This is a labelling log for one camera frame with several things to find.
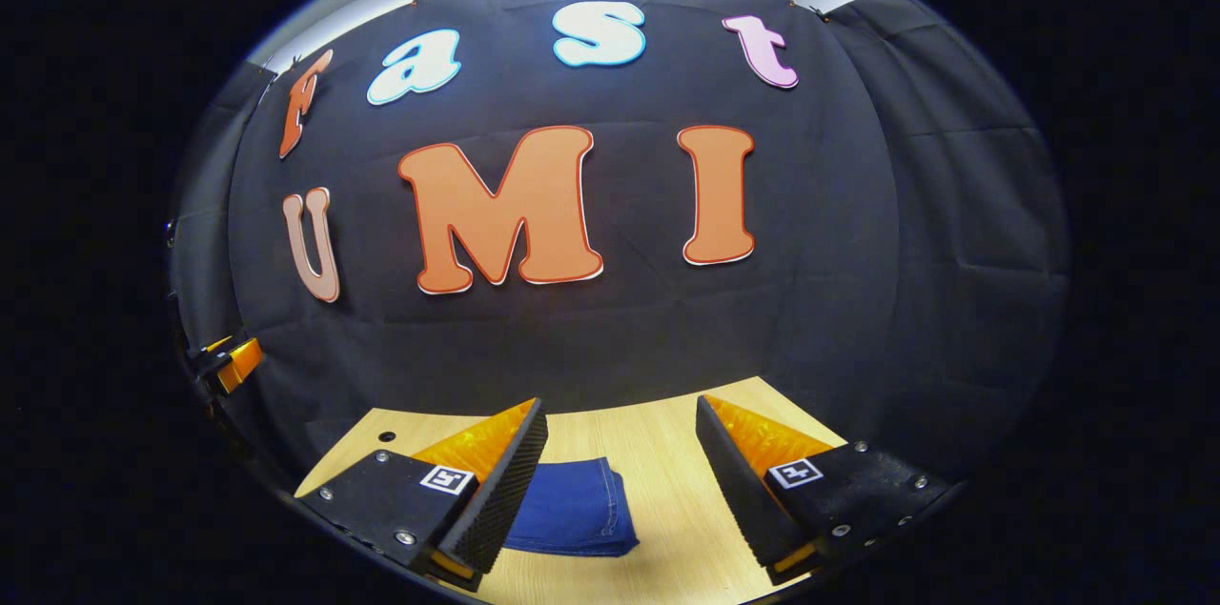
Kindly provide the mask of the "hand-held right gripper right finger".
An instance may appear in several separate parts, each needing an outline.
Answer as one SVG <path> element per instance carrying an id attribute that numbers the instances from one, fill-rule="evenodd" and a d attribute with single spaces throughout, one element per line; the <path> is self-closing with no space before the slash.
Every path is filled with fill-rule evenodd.
<path id="1" fill-rule="evenodd" d="M 878 446 L 833 446 L 710 393 L 695 433 L 775 585 L 863 560 L 954 496 L 950 482 Z"/>

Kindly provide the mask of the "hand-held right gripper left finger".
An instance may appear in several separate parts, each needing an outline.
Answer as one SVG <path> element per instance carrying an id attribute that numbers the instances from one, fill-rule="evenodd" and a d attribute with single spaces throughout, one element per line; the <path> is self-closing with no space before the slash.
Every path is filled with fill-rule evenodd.
<path id="1" fill-rule="evenodd" d="M 475 592 L 497 564 L 547 437 L 539 398 L 488 417 L 373 409 L 296 496 L 375 557 Z"/>

